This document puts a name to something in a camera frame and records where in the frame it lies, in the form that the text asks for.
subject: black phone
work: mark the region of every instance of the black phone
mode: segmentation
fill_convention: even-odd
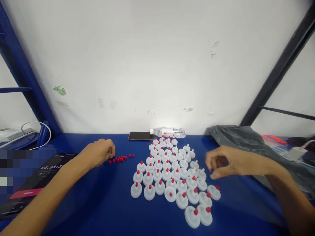
[[[154,140],[155,135],[150,132],[130,132],[129,140]]]
[[[76,153],[52,156],[3,204],[0,204],[0,219],[17,216],[44,189],[60,168],[74,158]]]

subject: human hand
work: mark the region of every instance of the human hand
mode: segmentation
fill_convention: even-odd
[[[228,175],[268,175],[274,174],[282,166],[261,155],[221,146],[206,153],[206,164],[211,171],[211,179]]]

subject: white wall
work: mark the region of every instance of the white wall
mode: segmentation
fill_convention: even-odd
[[[208,126],[239,124],[310,6],[307,0],[1,1],[66,133],[174,126],[203,134]],[[53,91],[57,85],[65,96]]]
[[[315,34],[307,42],[266,106],[315,116]],[[260,134],[312,136],[315,121],[263,110],[252,128]]]

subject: blue table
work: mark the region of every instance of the blue table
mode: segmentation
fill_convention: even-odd
[[[63,134],[40,150],[55,153],[79,153],[88,143],[100,138],[112,139],[116,156],[135,154],[123,163],[104,163],[88,172],[70,190],[43,235],[279,235],[287,234],[286,224],[274,194],[249,176],[207,178],[220,185],[222,197],[213,200],[213,223],[192,229],[184,211],[175,202],[156,195],[145,200],[143,193],[130,195],[137,164],[149,156],[149,141],[129,141],[128,135]],[[206,169],[205,153],[217,143],[206,136],[189,135],[178,139],[178,148],[189,143],[195,150],[200,168]],[[2,230],[11,220],[0,221]]]

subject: white cable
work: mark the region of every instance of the white cable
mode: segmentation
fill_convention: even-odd
[[[30,121],[30,122],[27,122],[27,123],[23,124],[23,125],[21,126],[21,131],[22,131],[24,134],[25,134],[25,132],[23,131],[23,126],[26,125],[26,124],[28,124],[28,123],[31,123],[31,122],[41,123],[42,125],[46,126],[47,129],[48,129],[48,131],[49,131],[49,139],[48,139],[47,142],[44,143],[43,145],[41,145],[41,146],[39,146],[39,147],[36,147],[36,148],[29,149],[28,151],[35,150],[35,149],[37,149],[37,148],[41,148],[42,146],[45,146],[45,145],[50,141],[50,139],[51,139],[51,137],[52,137],[52,132],[51,132],[50,128],[48,127],[48,125],[46,125],[46,124],[44,124],[43,122],[40,122],[40,121]]]

